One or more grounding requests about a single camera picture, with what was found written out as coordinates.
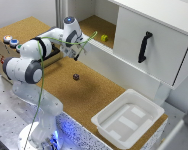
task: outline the cork surface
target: cork surface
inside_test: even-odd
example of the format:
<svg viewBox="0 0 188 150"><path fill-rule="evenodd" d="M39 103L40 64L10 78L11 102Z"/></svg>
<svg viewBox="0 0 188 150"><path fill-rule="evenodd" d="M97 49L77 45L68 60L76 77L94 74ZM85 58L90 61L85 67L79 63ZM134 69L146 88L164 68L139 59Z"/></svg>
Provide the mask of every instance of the cork surface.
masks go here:
<svg viewBox="0 0 188 150"><path fill-rule="evenodd" d="M91 118L125 92L125 89L108 80L79 61L65 57L45 68L44 88L63 103L64 111L89 131L117 149L97 131ZM73 74L79 74L75 81ZM167 119L163 115L131 148L139 150Z"/></svg>
<svg viewBox="0 0 188 150"><path fill-rule="evenodd" d="M20 44L24 44L25 42L49 29L50 27L48 25L34 17L29 17L0 28L0 41L3 42L4 36L11 35L13 39L19 40Z"/></svg>
<svg viewBox="0 0 188 150"><path fill-rule="evenodd" d="M83 21L80 21L79 25L80 25L83 33L88 36L92 35L93 32L98 31L98 34L95 37L95 40L110 47L110 48L113 48L115 32L116 32L116 25L114 25L110 22L107 22L97 16L91 16ZM103 42L101 40L101 36L103 34L108 36L107 42Z"/></svg>

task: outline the cabinet door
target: cabinet door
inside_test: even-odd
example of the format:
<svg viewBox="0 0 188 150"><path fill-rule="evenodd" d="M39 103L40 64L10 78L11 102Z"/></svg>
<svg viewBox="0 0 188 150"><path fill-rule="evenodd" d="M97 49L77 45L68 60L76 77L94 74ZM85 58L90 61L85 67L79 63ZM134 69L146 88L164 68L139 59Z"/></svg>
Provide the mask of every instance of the cabinet door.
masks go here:
<svg viewBox="0 0 188 150"><path fill-rule="evenodd" d="M146 32L146 60L138 63ZM154 77L173 85L188 49L188 36L120 7L113 52Z"/></svg>

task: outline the green cable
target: green cable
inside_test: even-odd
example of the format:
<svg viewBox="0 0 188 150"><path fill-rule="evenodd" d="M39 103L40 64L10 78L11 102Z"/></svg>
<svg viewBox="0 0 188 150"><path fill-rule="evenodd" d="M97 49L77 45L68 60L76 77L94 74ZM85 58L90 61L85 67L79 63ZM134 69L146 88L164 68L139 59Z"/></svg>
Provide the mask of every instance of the green cable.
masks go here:
<svg viewBox="0 0 188 150"><path fill-rule="evenodd" d="M85 46L91 39L93 39L96 35L97 35L97 31L95 31L95 32L88 38L88 40L86 40L85 42L81 42L81 43L69 43L69 42L64 42L64 41L61 41L61 40L58 40L58 39L55 39L55 38L51 38L51 37L42 37L42 39L48 38L48 39L53 39L53 40L60 41L60 42L62 42L62 43L72 44L72 45L79 45L79 44L83 44L83 43L84 43L83 47L81 48L80 52L78 53L78 54L80 54L81 51L83 50L84 46ZM33 121L32 121L30 130L29 130L29 133L28 133L28 136L27 136L27 140L26 140L26 143L25 143L24 150L25 150L25 148L26 148L26 146L27 146L27 141L28 141L30 132L31 132L31 130L32 130L33 123L34 123L34 121L35 121L35 119L36 119L36 116L37 116L38 111L39 111L39 108L40 108L40 104L41 104L41 95L42 95L42 92L43 92L43 85L44 85L44 65L43 65L43 58L42 58L42 54L41 54L41 48L40 48L39 41L38 41L38 48L39 48L39 54L40 54L40 56L41 56L41 66L42 66L42 85L41 85L41 93L40 93L40 95L39 95L38 107L37 107L36 114L34 115L34 119L33 119Z"/></svg>
<svg viewBox="0 0 188 150"><path fill-rule="evenodd" d="M39 53L40 53L40 56L41 56L41 67L42 67L42 85L41 85L41 92L40 92L40 95L39 95L39 101L38 101L38 107L37 107L37 110L36 110L36 114L34 115L34 119L32 121L32 124L31 124L31 128L29 130L29 133L28 133L28 136L27 136L27 140L29 138L29 135L30 135L30 132L32 130L32 126L33 126L33 123L36 119L36 116L38 114L38 110L40 108L40 104L41 104L41 95L42 95L42 92L43 92L43 85L44 85L44 65L43 65L43 58L42 58L42 54L41 54L41 48L40 48L40 44L39 44L39 41L38 41L38 48L39 48Z"/></svg>

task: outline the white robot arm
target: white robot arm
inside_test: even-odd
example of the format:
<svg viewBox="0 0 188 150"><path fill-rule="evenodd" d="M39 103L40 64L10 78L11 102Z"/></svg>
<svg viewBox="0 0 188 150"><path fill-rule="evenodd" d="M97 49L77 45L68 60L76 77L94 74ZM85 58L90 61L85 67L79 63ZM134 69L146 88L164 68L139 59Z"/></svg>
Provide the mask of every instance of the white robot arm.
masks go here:
<svg viewBox="0 0 188 150"><path fill-rule="evenodd" d="M4 73L14 81L13 93L27 103L37 105L41 89L35 84L42 78L42 67L38 61L41 56L44 59L51 53L52 42L61 44L62 51L66 56L71 55L71 46L73 45L71 43L82 44L87 40L88 38L82 33L77 20L74 17L67 17L64 19L64 30L54 28L24 43L20 48L20 58L7 58L3 64ZM40 107L43 114L40 115L40 123L29 137L28 146L31 147L31 150L45 149L43 143L49 143L50 136L56 131L55 117L63 110L62 103L52 95L49 99L49 95L45 90L41 95ZM24 142L19 145L19 149L24 149Z"/></svg>

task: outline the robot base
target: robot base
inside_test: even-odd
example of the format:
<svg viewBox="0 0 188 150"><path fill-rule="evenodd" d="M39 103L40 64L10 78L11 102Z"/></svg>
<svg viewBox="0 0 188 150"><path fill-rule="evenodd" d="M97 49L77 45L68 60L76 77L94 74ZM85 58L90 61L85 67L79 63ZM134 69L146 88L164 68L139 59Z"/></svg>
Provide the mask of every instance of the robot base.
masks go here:
<svg viewBox="0 0 188 150"><path fill-rule="evenodd" d="M30 135L32 133L32 131L34 131L34 129L37 127L38 125L38 122L35 122L32 126L32 130L30 132ZM26 140L27 140L27 136L28 136L28 133L29 133L29 130L31 128L31 124L29 124L28 126L26 126L19 134L19 137L18 137L18 149L19 150L24 150L24 147L25 147L25 143L26 143ZM63 145L63 138L59 138L59 147L61 148L62 145ZM40 147L36 147L33 146L33 142L32 141L27 141L27 145L26 145L26 148L25 150L43 150L43 147L40 146Z"/></svg>

